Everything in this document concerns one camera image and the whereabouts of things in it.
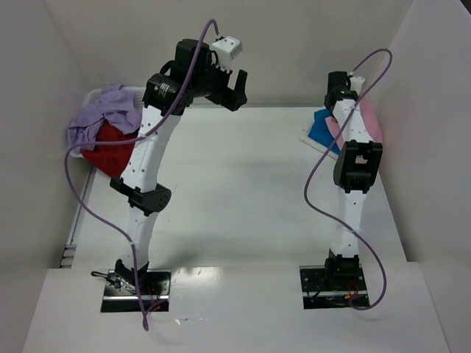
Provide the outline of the white folded t shirt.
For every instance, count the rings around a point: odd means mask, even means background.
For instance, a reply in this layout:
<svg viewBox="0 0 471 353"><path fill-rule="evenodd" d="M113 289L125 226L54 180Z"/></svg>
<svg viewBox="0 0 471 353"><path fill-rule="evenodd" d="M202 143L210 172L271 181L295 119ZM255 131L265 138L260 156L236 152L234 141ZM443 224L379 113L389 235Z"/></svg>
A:
<svg viewBox="0 0 471 353"><path fill-rule="evenodd" d="M308 137L308 133L311 131L311 127L312 125L307 124L302 128L299 140L305 145L310 146L312 149L318 151L319 153L324 154L327 151L327 147Z"/></svg>

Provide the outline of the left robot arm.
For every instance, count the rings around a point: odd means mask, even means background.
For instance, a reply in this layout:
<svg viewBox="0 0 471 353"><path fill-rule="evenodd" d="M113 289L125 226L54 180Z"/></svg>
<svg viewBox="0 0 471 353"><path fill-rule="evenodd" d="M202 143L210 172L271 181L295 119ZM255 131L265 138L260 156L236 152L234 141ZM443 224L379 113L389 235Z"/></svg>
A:
<svg viewBox="0 0 471 353"><path fill-rule="evenodd" d="M124 250L115 264L117 277L143 288L149 266L149 244L156 218L169 203L171 191L158 184L157 174L172 132L186 108L206 98L232 112L247 103L247 72L240 70L230 88L232 61L242 51L234 37L220 37L212 44L181 40L174 59L149 78L144 91L143 116L130 160L110 186L128 198L127 234L134 249Z"/></svg>

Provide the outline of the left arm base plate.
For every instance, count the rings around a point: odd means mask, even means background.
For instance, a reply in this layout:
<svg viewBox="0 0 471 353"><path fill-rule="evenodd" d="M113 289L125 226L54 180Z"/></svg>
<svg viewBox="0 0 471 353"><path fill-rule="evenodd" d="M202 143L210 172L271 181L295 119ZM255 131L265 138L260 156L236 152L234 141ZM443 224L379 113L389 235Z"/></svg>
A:
<svg viewBox="0 0 471 353"><path fill-rule="evenodd" d="M102 313L141 311L134 287L117 277L114 270L109 270L107 273L92 271L91 276L102 278L106 281L102 297ZM148 270L146 282L141 289L144 309L148 310L153 304L158 302L158 305L152 310L167 312L169 310L170 284L170 270Z"/></svg>

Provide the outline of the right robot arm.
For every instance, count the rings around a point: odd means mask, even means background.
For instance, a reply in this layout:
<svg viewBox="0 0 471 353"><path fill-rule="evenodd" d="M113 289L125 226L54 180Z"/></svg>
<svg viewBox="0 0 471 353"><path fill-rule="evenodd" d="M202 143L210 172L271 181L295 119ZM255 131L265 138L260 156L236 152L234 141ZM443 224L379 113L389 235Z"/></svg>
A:
<svg viewBox="0 0 471 353"><path fill-rule="evenodd" d="M383 152L381 143L367 131L358 94L364 79L346 71L327 76L325 106L342 129L338 141L340 153L333 169L333 181L339 188L338 234L326 261L330 281L355 280L361 275L358 238L366 194L378 174Z"/></svg>

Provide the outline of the blue folded t shirt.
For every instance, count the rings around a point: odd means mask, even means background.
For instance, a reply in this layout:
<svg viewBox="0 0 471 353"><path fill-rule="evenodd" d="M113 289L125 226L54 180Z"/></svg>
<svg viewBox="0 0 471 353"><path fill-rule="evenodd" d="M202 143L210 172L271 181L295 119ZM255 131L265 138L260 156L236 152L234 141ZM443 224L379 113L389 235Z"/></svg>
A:
<svg viewBox="0 0 471 353"><path fill-rule="evenodd" d="M317 110L314 113L314 120L311 131L308 133L308 137L323 144L326 147L329 147L334 140L327 129L327 124L325 123L325 119L328 116L330 116L329 109Z"/></svg>

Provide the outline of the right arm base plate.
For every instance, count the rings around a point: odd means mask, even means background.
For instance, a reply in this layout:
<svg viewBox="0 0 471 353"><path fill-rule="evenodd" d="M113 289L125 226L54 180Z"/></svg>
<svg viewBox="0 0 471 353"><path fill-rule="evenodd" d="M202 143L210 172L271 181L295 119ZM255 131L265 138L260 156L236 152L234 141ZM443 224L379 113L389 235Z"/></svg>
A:
<svg viewBox="0 0 471 353"><path fill-rule="evenodd" d="M301 266L300 282L303 307L313 309L348 308L350 300L357 307L368 307L369 297L362 269L354 277L326 277L323 266Z"/></svg>

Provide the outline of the red t shirt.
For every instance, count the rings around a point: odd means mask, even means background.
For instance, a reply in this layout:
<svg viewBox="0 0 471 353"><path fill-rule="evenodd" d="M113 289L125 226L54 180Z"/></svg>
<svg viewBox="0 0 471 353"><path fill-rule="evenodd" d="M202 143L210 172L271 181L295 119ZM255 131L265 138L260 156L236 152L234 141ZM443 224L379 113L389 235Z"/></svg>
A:
<svg viewBox="0 0 471 353"><path fill-rule="evenodd" d="M137 136L137 130L130 134L124 134L109 123L104 123L96 136L96 140L104 142L125 141ZM133 149L133 143L116 146L95 145L94 147L84 147L82 156L110 178L119 178L127 167Z"/></svg>

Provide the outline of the pink t shirt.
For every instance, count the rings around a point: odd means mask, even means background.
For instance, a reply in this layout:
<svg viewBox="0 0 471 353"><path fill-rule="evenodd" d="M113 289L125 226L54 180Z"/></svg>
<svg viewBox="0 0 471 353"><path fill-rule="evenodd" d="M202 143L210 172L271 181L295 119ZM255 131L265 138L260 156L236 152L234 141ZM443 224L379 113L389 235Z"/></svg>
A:
<svg viewBox="0 0 471 353"><path fill-rule="evenodd" d="M382 143L383 134L381 132L380 125L378 123L378 119L373 106L368 101L368 99L365 98L360 102L359 107L361 111L361 116L364 121L364 125L366 127L366 131L368 132L369 136L376 143ZM341 126L339 125L338 121L333 116L328 116L325 119L325 123L327 124L327 129L329 133L334 138L341 129Z"/></svg>

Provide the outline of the purple t shirt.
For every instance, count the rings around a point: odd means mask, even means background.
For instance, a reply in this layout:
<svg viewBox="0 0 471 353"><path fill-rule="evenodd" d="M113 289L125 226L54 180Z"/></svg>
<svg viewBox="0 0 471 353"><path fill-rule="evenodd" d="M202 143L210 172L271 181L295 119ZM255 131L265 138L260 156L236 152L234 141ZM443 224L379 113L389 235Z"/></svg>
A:
<svg viewBox="0 0 471 353"><path fill-rule="evenodd" d="M141 108L137 103L140 91L123 85L108 85L99 90L95 98L89 98L83 108L72 118L67 128L69 146L90 143L72 151L74 157L81 155L84 147L94 147L92 142L104 123L116 127L124 134L138 130L141 125Z"/></svg>

